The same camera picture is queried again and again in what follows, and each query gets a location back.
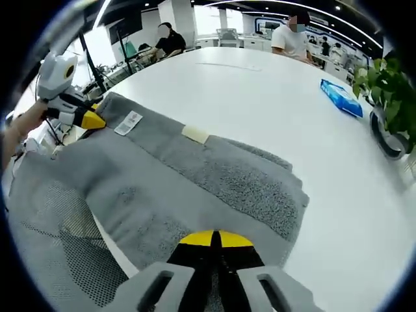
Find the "blue box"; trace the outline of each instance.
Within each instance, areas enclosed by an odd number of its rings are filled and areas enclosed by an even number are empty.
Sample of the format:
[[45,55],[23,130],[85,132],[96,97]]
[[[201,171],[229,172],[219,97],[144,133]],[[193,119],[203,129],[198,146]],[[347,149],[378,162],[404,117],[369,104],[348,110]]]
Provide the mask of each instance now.
[[341,86],[333,84],[322,79],[320,88],[331,99],[338,109],[345,111],[355,117],[363,117],[361,105],[350,96],[350,94]]

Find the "gray towel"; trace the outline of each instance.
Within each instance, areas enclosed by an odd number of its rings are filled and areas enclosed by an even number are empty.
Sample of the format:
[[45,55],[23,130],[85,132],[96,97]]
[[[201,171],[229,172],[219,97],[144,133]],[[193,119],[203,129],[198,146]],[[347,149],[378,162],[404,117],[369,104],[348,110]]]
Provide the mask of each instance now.
[[[130,111],[143,119],[120,136],[114,128]],[[31,190],[36,176],[84,198],[139,269],[167,260],[182,237],[206,229],[239,233],[266,265],[284,265],[309,201],[289,163],[217,136],[204,145],[192,141],[179,122],[118,94],[109,94],[99,113],[107,127],[87,132],[56,159],[27,156],[16,176],[19,191],[11,194],[17,220],[28,213],[21,191]]]

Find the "potted plant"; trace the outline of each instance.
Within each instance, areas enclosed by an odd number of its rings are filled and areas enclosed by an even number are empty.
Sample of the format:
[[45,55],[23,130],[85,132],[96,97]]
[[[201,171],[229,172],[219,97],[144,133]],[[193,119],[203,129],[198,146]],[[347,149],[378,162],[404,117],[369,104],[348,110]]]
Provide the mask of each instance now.
[[370,126],[384,153],[399,159],[416,145],[416,91],[396,58],[377,59],[374,68],[357,68],[352,87],[369,95]]

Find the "ceiling light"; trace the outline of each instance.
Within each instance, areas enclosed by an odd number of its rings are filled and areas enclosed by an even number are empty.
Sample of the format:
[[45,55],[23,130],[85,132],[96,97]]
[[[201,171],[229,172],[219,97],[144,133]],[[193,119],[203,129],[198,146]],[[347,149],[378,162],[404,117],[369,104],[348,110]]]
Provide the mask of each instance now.
[[351,39],[350,37],[347,37],[347,36],[345,36],[344,34],[341,34],[340,32],[335,31],[335,30],[333,30],[333,29],[331,29],[331,28],[329,28],[329,27],[327,27],[327,26],[325,26],[325,25],[323,25],[323,24],[317,23],[317,22],[315,22],[315,21],[311,21],[311,24],[313,24],[313,25],[318,25],[319,27],[325,28],[325,29],[327,29],[327,30],[329,30],[329,31],[331,31],[331,32],[333,32],[333,33],[335,33],[335,34],[338,34],[339,36],[342,36],[342,37],[344,37],[344,38],[346,38],[346,39],[350,40],[351,42],[355,43],[357,46],[362,47],[362,45],[361,45],[361,44],[359,44],[358,42],[353,41],[353,39]]
[[204,7],[210,7],[212,5],[221,5],[222,3],[232,3],[232,2],[274,2],[274,3],[283,3],[286,5],[295,5],[297,7],[302,7],[302,8],[307,8],[309,10],[315,11],[315,12],[319,12],[321,14],[325,14],[327,16],[330,16],[331,18],[334,18],[338,21],[343,22],[344,24],[347,24],[348,26],[350,26],[351,28],[355,29],[357,32],[361,33],[363,36],[366,36],[369,40],[371,40],[372,42],[374,42],[374,44],[376,46],[378,46],[380,49],[383,49],[383,47],[373,38],[371,38],[369,35],[367,35],[365,32],[363,32],[361,29],[357,28],[356,26],[352,25],[351,23],[339,18],[338,16],[335,16],[333,14],[330,14],[328,12],[319,10],[317,8],[313,8],[312,6],[307,6],[307,5],[302,5],[300,3],[293,3],[290,1],[282,1],[282,0],[225,0],[225,1],[219,1],[219,2],[214,2],[214,3],[209,3],[208,5],[204,5]]
[[103,6],[100,8],[98,14],[97,14],[97,18],[96,21],[94,22],[94,25],[92,26],[92,29],[94,30],[95,28],[98,27],[98,24],[100,23],[105,10],[107,9],[108,5],[110,4],[111,0],[105,0],[103,3]]
[[244,11],[244,12],[241,12],[241,13],[246,13],[246,14],[267,14],[267,15],[277,15],[277,16],[285,16],[285,17],[289,16],[289,15],[287,15],[287,14],[280,14],[280,13],[269,13],[269,12],[252,12],[252,11]]

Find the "black shirt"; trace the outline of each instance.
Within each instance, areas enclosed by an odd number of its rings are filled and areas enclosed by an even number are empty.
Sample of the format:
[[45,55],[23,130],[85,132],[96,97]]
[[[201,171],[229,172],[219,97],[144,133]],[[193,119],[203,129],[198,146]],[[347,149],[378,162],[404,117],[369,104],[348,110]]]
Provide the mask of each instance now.
[[175,31],[170,31],[168,38],[161,38],[156,44],[156,48],[162,49],[166,55],[169,55],[175,50],[181,50],[182,53],[185,50],[185,46],[185,40]]
[[326,41],[322,43],[322,55],[330,55],[330,45]]

